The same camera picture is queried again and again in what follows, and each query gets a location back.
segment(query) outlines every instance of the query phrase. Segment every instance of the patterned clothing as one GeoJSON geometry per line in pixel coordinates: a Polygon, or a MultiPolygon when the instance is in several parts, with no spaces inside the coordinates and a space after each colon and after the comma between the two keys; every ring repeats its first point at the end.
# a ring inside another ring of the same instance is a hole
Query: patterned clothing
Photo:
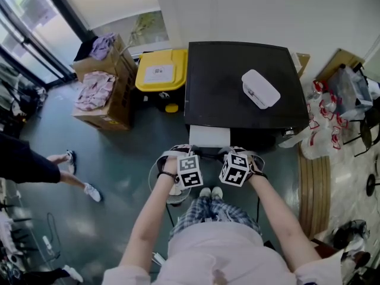
{"type": "Polygon", "coordinates": [[[172,229],[169,240],[183,229],[205,221],[233,221],[244,224],[261,235],[259,225],[241,208],[226,204],[220,197],[199,197],[193,200],[187,212],[172,229]]]}

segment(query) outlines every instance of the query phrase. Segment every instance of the white t-shirt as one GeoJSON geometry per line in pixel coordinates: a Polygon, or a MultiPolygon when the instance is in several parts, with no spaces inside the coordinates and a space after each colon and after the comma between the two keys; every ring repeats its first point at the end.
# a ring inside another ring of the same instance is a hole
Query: white t-shirt
{"type": "MultiPolygon", "coordinates": [[[[155,285],[342,284],[339,258],[311,262],[291,273],[256,231],[234,222],[192,225],[173,237],[168,254],[155,285]]],[[[135,266],[107,270],[103,280],[103,285],[150,283],[146,271],[135,266]]]]}

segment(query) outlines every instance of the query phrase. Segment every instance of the black shorts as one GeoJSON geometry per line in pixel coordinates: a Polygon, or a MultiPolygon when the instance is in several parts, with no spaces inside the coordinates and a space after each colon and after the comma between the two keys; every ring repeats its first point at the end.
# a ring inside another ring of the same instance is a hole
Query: black shorts
{"type": "Polygon", "coordinates": [[[32,151],[28,142],[0,134],[0,149],[3,156],[1,178],[16,183],[58,183],[61,180],[58,166],[32,151]]]}

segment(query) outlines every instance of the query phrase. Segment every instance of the white cube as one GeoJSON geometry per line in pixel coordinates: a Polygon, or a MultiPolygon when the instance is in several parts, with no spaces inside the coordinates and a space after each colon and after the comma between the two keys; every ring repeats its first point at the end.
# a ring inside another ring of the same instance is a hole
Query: white cube
{"type": "Polygon", "coordinates": [[[241,187],[249,173],[249,162],[246,155],[229,153],[220,172],[222,183],[241,187]]]}
{"type": "Polygon", "coordinates": [[[197,155],[178,157],[177,173],[179,182],[185,189],[203,185],[203,178],[197,155]]]}

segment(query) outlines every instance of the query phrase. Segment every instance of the green floor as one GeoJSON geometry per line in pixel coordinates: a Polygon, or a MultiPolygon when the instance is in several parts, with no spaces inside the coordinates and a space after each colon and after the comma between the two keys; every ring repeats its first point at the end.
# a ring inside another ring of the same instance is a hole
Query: green floor
{"type": "MultiPolygon", "coordinates": [[[[46,214],[54,215],[61,241],[61,256],[51,268],[68,264],[84,277],[85,284],[101,284],[106,269],[118,264],[127,244],[134,221],[149,196],[147,179],[151,165],[158,156],[175,144],[188,141],[183,114],[159,112],[154,107],[141,109],[135,114],[134,128],[129,132],[100,132],[71,116],[77,85],[71,84],[53,89],[40,111],[40,118],[33,118],[22,131],[21,138],[30,141],[31,148],[41,155],[64,153],[72,149],[78,155],[77,176],[98,188],[104,201],[92,201],[79,189],[62,183],[21,184],[21,203],[16,216],[30,216],[31,230],[45,259],[49,259],[42,236],[50,236],[46,214]]],[[[266,161],[265,172],[272,185],[298,215],[298,166],[295,148],[278,149],[262,154],[266,161]]],[[[221,164],[202,161],[202,173],[206,185],[219,185],[221,164]]],[[[7,184],[15,193],[15,184],[7,184]]],[[[221,186],[224,199],[245,209],[256,217],[257,196],[249,185],[243,188],[221,186]]],[[[193,189],[191,197],[200,189],[193,189]]],[[[180,207],[170,207],[174,219],[185,212],[191,198],[180,207]]],[[[264,241],[270,240],[280,250],[268,220],[260,209],[259,224],[264,241]]],[[[167,238],[172,228],[166,213],[155,251],[166,257],[167,238]]],[[[59,249],[58,240],[53,242],[59,249]]],[[[32,265],[38,261],[38,254],[32,265]]],[[[158,272],[152,266],[152,276],[158,272]]]]}

